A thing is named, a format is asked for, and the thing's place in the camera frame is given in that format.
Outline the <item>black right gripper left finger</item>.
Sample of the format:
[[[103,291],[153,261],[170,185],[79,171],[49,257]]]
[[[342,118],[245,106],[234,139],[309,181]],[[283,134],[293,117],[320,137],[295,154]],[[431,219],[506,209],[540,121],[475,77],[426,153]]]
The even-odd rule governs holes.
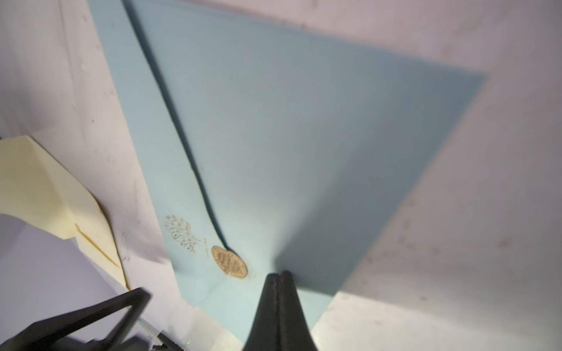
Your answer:
[[[277,273],[271,273],[266,277],[253,325],[243,351],[280,349],[278,282]]]

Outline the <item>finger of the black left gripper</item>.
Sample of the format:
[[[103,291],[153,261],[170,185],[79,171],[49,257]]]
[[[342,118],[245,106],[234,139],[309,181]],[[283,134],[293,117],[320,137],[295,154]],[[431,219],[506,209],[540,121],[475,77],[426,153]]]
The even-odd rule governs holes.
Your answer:
[[[1,344],[2,350],[183,350],[177,342],[162,331],[156,333],[159,345],[150,345],[139,336],[126,338],[133,326],[140,322],[141,313],[152,295],[143,288],[136,288],[91,307],[60,314],[32,323],[30,326]],[[103,339],[82,342],[71,337],[99,320],[122,309],[125,316]]]

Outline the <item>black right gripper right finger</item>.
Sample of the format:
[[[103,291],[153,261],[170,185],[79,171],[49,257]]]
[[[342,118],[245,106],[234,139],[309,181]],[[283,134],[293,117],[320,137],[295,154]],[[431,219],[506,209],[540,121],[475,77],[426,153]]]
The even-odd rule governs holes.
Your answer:
[[[316,351],[310,330],[301,308],[292,274],[281,273],[278,281],[278,311],[280,349],[286,351]]]

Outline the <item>pale yellow envelope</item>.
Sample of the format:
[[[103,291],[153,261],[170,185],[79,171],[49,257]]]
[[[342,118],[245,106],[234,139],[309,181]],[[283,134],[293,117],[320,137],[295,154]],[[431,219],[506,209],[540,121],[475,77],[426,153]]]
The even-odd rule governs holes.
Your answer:
[[[114,234],[95,197],[28,136],[1,141],[1,213],[75,239],[89,260],[127,288]]]

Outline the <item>light teal envelope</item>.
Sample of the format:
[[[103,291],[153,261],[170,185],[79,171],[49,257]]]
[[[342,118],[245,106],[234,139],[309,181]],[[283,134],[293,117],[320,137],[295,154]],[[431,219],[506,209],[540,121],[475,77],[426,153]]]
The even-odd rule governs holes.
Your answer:
[[[89,7],[181,296],[241,341],[273,272],[316,324],[484,80],[188,2]]]

